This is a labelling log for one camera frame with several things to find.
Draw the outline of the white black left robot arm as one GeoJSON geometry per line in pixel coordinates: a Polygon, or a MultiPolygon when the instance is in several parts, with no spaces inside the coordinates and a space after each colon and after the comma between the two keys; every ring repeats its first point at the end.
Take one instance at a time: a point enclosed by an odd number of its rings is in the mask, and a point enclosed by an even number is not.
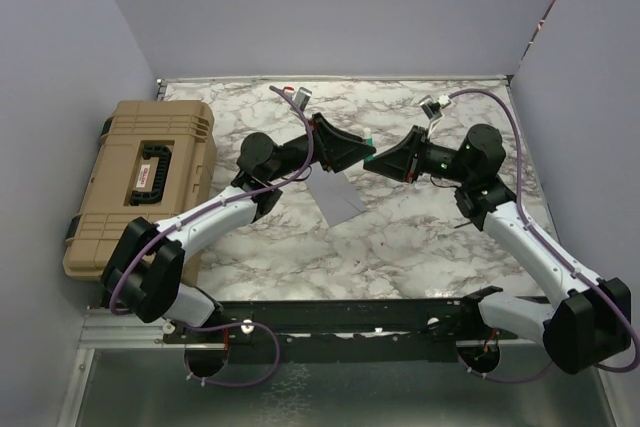
{"type": "Polygon", "coordinates": [[[131,312],[145,323],[160,318],[186,324],[206,342],[220,332],[220,305],[186,285],[186,263],[204,247],[271,212],[280,185],[317,163],[339,173],[375,153],[365,139],[333,127],[321,114],[306,134],[276,144],[267,134],[250,134],[241,144],[239,172],[218,196],[173,218],[152,223],[142,217],[124,229],[101,276],[110,308],[131,312]]]}

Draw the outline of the grey paper envelope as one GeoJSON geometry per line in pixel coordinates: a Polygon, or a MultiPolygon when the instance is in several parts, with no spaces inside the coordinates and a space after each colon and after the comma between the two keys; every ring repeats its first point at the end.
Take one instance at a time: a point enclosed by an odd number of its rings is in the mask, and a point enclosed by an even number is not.
{"type": "Polygon", "coordinates": [[[329,227],[366,211],[364,202],[344,172],[313,170],[305,184],[329,227]]]}

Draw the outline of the green white glue stick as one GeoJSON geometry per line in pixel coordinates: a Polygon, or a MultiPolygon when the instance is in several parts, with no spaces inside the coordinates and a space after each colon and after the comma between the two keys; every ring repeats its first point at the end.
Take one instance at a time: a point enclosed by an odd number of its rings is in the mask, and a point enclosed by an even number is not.
{"type": "Polygon", "coordinates": [[[367,145],[367,155],[363,159],[364,163],[371,161],[376,154],[372,132],[369,128],[363,130],[363,140],[367,145]]]}

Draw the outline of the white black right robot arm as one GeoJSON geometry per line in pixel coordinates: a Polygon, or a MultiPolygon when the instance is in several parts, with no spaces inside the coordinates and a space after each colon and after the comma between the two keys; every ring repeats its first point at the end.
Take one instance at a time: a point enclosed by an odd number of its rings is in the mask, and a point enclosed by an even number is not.
{"type": "Polygon", "coordinates": [[[413,127],[364,167],[404,183],[423,174],[456,183],[454,197],[463,217],[509,252],[547,298],[538,304],[497,287],[483,289],[459,314],[467,336],[506,330],[543,346],[568,374],[627,350],[632,343],[629,288],[569,257],[537,225],[498,174],[505,157],[500,132],[487,124],[471,127],[456,150],[434,144],[424,129],[413,127]]]}

